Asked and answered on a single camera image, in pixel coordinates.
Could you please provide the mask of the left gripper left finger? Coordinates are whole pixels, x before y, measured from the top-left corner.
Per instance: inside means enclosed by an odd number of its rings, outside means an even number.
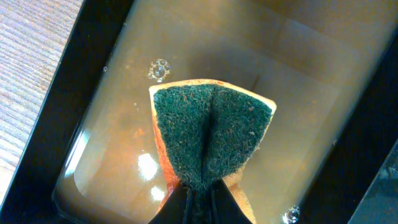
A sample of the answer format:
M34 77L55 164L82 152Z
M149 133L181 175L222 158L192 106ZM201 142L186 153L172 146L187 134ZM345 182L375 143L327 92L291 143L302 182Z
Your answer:
M185 184L178 184L149 224L187 224L191 211L192 190Z

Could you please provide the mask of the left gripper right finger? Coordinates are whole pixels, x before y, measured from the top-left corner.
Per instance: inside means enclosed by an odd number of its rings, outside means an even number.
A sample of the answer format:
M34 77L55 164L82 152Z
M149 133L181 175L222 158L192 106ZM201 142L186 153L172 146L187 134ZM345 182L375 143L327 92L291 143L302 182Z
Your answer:
M211 185L211 224L252 224L222 180Z

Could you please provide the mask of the green and yellow sponge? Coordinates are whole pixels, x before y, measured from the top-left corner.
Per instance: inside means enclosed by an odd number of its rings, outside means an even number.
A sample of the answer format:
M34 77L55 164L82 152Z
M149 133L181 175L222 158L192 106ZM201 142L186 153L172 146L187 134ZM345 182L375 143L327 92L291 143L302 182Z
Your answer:
M239 186L243 170L259 148L276 104L244 88L212 79L194 79L150 87L152 123L169 202L178 189L188 193L192 223L214 221L210 207L223 184L235 212L229 223L256 218Z

